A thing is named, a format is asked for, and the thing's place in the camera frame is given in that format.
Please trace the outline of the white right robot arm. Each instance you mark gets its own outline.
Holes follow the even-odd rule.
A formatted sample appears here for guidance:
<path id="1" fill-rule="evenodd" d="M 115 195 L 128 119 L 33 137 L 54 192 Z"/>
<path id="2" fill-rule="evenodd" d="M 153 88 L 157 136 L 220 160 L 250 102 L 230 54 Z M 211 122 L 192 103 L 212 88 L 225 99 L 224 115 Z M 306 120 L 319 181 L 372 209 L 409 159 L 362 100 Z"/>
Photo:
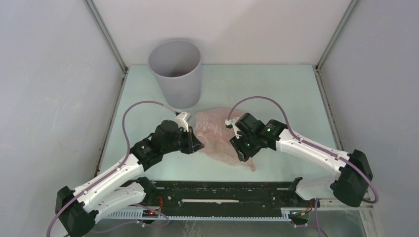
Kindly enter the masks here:
<path id="1" fill-rule="evenodd" d="M 261 149 L 269 148 L 304 159 L 328 172 L 320 178 L 295 178 L 287 193 L 291 205 L 301 206 L 307 200 L 331 196 L 351 207 L 365 202 L 373 173 L 362 151 L 334 150 L 295 134 L 282 122 L 271 119 L 264 124 L 250 113 L 227 119 L 225 124 L 234 131 L 230 143 L 240 161 L 248 161 Z"/>

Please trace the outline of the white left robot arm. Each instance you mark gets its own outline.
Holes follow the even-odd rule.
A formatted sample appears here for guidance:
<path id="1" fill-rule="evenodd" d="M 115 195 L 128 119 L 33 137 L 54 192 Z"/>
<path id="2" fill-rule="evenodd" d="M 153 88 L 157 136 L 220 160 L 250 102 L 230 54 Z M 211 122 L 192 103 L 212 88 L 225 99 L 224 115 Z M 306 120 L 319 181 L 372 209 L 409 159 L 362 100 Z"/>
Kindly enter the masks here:
<path id="1" fill-rule="evenodd" d="M 65 186 L 57 193 L 55 212 L 70 237 L 82 237 L 109 214 L 142 203 L 152 205 L 156 186 L 141 174 L 172 152 L 193 154 L 204 148 L 192 127 L 184 129 L 164 120 L 148 137 L 135 143 L 104 173 L 74 189 Z"/>

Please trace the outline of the pink plastic trash bag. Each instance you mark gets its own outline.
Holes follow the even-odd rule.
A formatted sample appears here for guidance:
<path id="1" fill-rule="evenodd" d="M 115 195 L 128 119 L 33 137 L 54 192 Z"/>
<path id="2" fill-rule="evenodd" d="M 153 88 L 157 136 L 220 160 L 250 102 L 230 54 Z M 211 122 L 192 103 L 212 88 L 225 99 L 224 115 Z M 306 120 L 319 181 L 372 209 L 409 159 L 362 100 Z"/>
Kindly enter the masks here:
<path id="1" fill-rule="evenodd" d="M 230 139 L 235 137 L 233 129 L 226 127 L 225 120 L 230 113 L 229 108 L 213 108 L 195 114 L 195 136 L 204 144 L 200 151 L 209 157 L 230 166 L 245 166 L 255 172 L 254 162 L 240 161 Z"/>

